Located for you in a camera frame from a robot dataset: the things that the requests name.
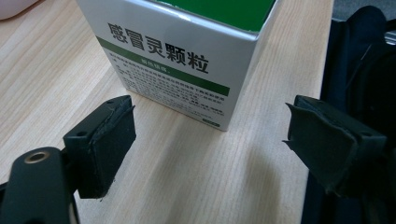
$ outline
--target white box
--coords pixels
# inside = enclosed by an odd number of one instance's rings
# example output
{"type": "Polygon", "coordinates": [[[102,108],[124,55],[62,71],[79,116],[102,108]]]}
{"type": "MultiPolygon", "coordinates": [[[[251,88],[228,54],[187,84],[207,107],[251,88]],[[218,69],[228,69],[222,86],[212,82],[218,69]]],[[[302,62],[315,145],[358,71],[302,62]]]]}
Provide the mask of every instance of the white box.
{"type": "Polygon", "coordinates": [[[275,0],[78,0],[123,85],[228,129],[275,0]]]}

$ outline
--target green stripe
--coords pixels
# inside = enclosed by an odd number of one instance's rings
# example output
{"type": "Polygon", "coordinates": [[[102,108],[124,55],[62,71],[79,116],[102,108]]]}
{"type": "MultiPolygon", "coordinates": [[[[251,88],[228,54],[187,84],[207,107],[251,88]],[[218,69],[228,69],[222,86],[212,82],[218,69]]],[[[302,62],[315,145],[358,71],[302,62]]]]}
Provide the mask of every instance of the green stripe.
{"type": "Polygon", "coordinates": [[[169,77],[174,77],[176,79],[188,82],[191,85],[195,85],[195,86],[201,87],[203,89],[206,89],[208,91],[213,91],[213,92],[216,92],[216,93],[224,95],[224,96],[228,96],[228,94],[230,92],[230,88],[228,88],[228,87],[225,87],[225,86],[222,86],[220,84],[205,80],[205,79],[200,78],[200,77],[192,76],[192,75],[187,74],[185,72],[179,71],[179,70],[177,70],[175,68],[169,67],[169,66],[167,66],[165,64],[157,63],[155,61],[152,61],[151,59],[142,57],[142,56],[140,56],[138,54],[135,54],[135,53],[133,53],[133,52],[131,52],[129,50],[123,49],[123,48],[121,48],[121,47],[119,47],[117,45],[114,45],[114,44],[112,44],[112,43],[110,43],[108,41],[105,41],[104,39],[102,39],[102,38],[100,38],[98,36],[96,38],[99,40],[99,43],[100,43],[100,45],[102,45],[103,48],[111,50],[111,51],[119,54],[120,56],[122,56],[124,58],[127,58],[127,59],[129,59],[131,61],[134,61],[136,63],[139,63],[139,64],[142,64],[144,66],[147,66],[147,67],[149,67],[151,69],[154,69],[154,70],[156,70],[158,72],[161,72],[163,74],[166,74],[169,77]],[[161,68],[158,68],[156,66],[148,66],[146,63],[143,63],[143,61],[146,61],[146,62],[149,62],[149,63],[152,63],[152,64],[156,64],[156,65],[159,65],[162,68],[165,68],[166,69],[166,73],[161,68]]]}
{"type": "Polygon", "coordinates": [[[215,123],[215,122],[213,122],[213,121],[210,121],[210,120],[208,120],[208,119],[202,119],[204,122],[206,122],[206,123],[208,123],[208,124],[211,124],[211,125],[213,125],[213,126],[215,126],[215,127],[219,127],[220,125],[219,124],[217,124],[217,123],[215,123]]]}

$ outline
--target black bag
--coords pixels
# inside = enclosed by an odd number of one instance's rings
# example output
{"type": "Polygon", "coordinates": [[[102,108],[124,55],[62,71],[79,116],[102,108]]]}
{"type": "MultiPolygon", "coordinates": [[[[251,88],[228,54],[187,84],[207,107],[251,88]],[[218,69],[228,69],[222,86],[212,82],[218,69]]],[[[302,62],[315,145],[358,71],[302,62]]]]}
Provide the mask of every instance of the black bag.
{"type": "Polygon", "coordinates": [[[396,46],[384,34],[396,30],[376,7],[363,7],[332,23],[321,99],[386,135],[396,147],[396,46]]]}
{"type": "MultiPolygon", "coordinates": [[[[391,30],[396,30],[396,20],[387,21],[376,7],[363,7],[347,21],[332,21],[320,99],[384,134],[388,138],[384,157],[395,159],[396,46],[385,39],[385,32],[391,30]]],[[[374,170],[378,180],[395,181],[396,186],[396,166],[393,175],[381,166],[374,170]]],[[[328,195],[310,174],[302,223],[393,223],[395,204],[391,197],[384,201],[370,193],[359,199],[328,195]],[[374,222],[365,212],[366,196],[378,208],[374,222]]]]}

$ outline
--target wooden surface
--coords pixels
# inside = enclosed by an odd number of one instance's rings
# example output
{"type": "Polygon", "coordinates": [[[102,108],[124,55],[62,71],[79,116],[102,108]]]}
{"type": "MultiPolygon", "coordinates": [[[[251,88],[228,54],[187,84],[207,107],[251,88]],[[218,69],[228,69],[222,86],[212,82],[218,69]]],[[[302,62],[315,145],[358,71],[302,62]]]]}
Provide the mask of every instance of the wooden surface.
{"type": "Polygon", "coordinates": [[[0,21],[0,182],[103,101],[131,94],[137,139],[87,223],[299,223],[307,169],[287,138],[296,94],[318,97],[332,1],[280,1],[228,132],[125,90],[73,0],[0,21]]]}

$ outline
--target black plastic part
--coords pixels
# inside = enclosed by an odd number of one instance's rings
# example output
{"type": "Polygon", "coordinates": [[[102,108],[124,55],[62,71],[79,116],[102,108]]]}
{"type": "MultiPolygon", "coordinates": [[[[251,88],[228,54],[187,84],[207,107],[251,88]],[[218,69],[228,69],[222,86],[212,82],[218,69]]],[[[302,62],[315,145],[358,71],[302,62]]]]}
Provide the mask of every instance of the black plastic part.
{"type": "Polygon", "coordinates": [[[4,195],[6,194],[7,183],[3,183],[0,185],[0,216],[1,216],[1,208],[4,200],[4,195]]]}
{"type": "Polygon", "coordinates": [[[136,139],[129,95],[109,100],[64,136],[66,154],[80,177],[80,198],[104,197],[136,139]]]}
{"type": "Polygon", "coordinates": [[[360,196],[386,136],[320,100],[296,96],[287,145],[327,192],[360,196]]]}
{"type": "Polygon", "coordinates": [[[1,224],[78,223],[61,151],[42,147],[17,158],[2,204],[1,224]]]}
{"type": "Polygon", "coordinates": [[[393,200],[396,201],[396,148],[390,151],[388,175],[391,191],[393,194],[393,200]]]}

